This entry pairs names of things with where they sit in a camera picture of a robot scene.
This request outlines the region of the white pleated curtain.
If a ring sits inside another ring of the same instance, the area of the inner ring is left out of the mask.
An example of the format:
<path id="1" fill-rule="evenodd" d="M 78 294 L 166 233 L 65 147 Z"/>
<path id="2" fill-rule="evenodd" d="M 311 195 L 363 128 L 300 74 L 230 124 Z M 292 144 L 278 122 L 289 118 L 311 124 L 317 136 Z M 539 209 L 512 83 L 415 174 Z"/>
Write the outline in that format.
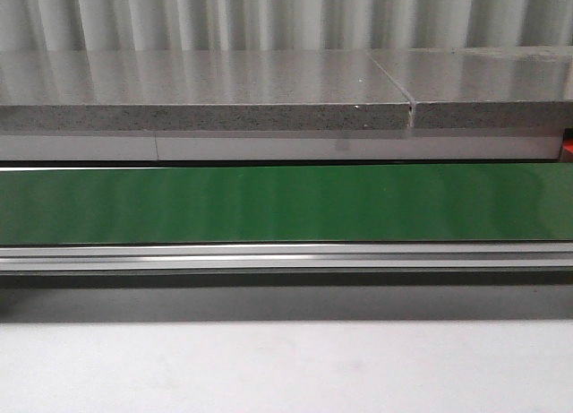
<path id="1" fill-rule="evenodd" d="M 572 0 L 1 0 L 4 51 L 571 42 Z"/>

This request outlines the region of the white panel under slab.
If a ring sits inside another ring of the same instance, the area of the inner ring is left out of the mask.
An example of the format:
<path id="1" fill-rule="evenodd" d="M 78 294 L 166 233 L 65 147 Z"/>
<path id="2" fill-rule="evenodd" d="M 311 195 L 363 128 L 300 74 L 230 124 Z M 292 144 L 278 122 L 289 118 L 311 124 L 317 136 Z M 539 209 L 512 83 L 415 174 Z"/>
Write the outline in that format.
<path id="1" fill-rule="evenodd" d="M 238 138 L 4 135 L 3 161 L 556 159 L 550 136 Z"/>

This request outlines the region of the grey stone slab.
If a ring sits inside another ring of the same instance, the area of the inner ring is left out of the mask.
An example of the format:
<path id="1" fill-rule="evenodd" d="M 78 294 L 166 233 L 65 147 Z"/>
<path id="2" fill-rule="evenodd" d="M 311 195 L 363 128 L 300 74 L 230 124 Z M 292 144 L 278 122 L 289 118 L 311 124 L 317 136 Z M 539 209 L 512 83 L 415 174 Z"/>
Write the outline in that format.
<path id="1" fill-rule="evenodd" d="M 415 131 L 572 126 L 571 47 L 375 49 L 413 105 Z"/>
<path id="2" fill-rule="evenodd" d="M 363 51 L 1 55 L 5 132 L 387 131 L 409 108 Z"/>

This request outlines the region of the grey stone slab left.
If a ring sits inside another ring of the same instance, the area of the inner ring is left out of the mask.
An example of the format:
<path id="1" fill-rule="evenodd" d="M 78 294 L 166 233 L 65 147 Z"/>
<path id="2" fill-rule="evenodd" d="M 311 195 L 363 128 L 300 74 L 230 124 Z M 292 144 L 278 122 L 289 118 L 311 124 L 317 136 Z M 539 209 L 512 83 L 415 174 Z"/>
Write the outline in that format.
<path id="1" fill-rule="evenodd" d="M 409 108 L 363 51 L 1 55 L 5 132 L 387 131 Z"/>

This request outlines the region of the orange red object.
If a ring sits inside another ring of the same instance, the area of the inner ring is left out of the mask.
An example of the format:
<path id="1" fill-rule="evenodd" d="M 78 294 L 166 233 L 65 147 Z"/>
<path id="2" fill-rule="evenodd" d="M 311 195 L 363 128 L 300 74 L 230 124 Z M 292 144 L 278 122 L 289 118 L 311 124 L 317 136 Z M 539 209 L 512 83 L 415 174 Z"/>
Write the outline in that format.
<path id="1" fill-rule="evenodd" d="M 573 140 L 563 142 L 560 153 L 560 162 L 573 162 Z"/>

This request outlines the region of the aluminium conveyor side rail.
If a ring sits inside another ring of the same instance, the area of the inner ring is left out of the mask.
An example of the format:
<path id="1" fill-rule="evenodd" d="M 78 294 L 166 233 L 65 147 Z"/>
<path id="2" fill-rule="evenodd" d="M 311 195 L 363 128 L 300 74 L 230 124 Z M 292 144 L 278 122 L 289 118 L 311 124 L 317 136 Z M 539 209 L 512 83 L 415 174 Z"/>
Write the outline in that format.
<path id="1" fill-rule="evenodd" d="M 538 272 L 571 268 L 569 241 L 34 245 L 1 250 L 4 276 Z"/>

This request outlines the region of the grey stone slab right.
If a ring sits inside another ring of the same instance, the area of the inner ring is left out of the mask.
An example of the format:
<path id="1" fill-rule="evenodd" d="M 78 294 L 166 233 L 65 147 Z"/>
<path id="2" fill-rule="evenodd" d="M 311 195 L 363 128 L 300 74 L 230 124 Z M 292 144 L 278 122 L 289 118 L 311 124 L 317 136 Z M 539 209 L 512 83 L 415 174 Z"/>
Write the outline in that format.
<path id="1" fill-rule="evenodd" d="M 415 131 L 572 126 L 571 47 L 375 49 L 413 105 Z"/>

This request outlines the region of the green conveyor belt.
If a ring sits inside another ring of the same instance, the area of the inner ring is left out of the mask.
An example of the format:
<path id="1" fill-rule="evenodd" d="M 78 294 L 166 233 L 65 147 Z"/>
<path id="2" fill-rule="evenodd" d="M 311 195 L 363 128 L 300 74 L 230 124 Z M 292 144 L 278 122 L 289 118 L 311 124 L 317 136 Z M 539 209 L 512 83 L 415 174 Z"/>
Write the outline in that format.
<path id="1" fill-rule="evenodd" d="M 560 163 L 6 171 L 3 245 L 569 240 Z"/>

